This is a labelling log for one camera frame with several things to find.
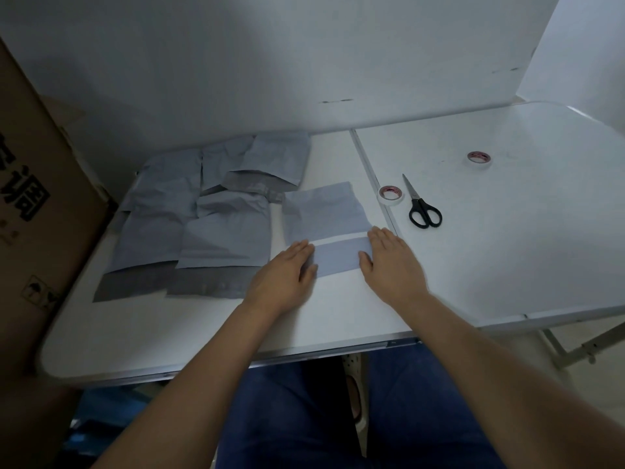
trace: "blue jeans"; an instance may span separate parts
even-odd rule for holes
[[[336,357],[247,370],[223,429],[217,467],[505,467],[427,347],[368,356],[367,458]]]

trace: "left hand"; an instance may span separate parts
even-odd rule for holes
[[[276,317],[301,306],[313,288],[317,272],[317,265],[312,265],[301,273],[302,266],[313,251],[314,245],[302,240],[293,242],[289,248],[278,253],[256,273],[243,303]]]

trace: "scissors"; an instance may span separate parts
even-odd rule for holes
[[[438,227],[439,225],[441,225],[442,223],[441,211],[436,209],[436,207],[430,206],[429,204],[426,203],[426,201],[421,199],[421,196],[419,196],[417,194],[417,191],[414,190],[414,188],[412,187],[412,184],[410,184],[410,181],[408,180],[405,174],[402,174],[402,177],[404,178],[404,182],[406,183],[406,187],[408,187],[408,192],[410,193],[410,197],[412,198],[412,209],[410,209],[410,212],[408,214],[408,218],[410,219],[410,221],[420,229],[426,229],[428,227]],[[432,211],[438,216],[438,222],[432,221],[428,211]],[[412,218],[412,215],[415,212],[419,213],[419,215],[421,216],[421,219],[423,219],[423,221],[425,222],[424,224],[419,224],[416,220]]]

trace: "hand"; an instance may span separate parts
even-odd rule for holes
[[[308,240],[293,242],[256,273],[243,302],[276,317],[303,304],[313,288],[317,265],[303,274],[301,269],[313,251]]]
[[[369,233],[373,263],[358,252],[364,280],[382,301],[399,314],[429,296],[421,265],[401,238],[389,229],[373,227]]]

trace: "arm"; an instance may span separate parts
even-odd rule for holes
[[[93,467],[209,467],[239,380],[271,324],[312,289],[316,266],[300,271],[313,249],[294,243],[264,266],[221,329]]]
[[[463,321],[427,290],[408,245],[369,232],[367,284],[436,355],[510,468],[623,467],[625,429]]]

